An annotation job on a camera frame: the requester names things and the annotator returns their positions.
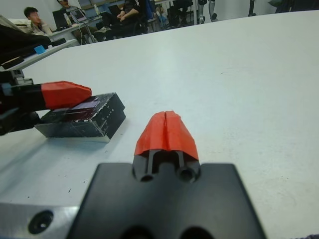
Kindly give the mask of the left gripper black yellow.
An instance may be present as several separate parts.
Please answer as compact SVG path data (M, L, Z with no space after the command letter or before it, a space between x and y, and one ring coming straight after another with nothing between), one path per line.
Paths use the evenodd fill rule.
M34 84L21 70L0 73L0 134L33 128L39 110L71 108L92 96L89 87L68 81Z

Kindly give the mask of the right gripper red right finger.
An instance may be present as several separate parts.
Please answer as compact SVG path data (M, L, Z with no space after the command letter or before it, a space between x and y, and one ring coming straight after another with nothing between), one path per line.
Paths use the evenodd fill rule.
M181 181L193 183L200 173L195 140L174 111L165 112L165 121L168 151L177 154L176 174Z

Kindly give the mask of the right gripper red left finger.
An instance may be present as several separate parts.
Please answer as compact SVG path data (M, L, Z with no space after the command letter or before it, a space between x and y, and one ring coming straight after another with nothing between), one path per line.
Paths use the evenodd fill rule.
M133 173L140 182L150 181L155 174L154 156L166 148L164 140L165 112L154 114L137 141Z

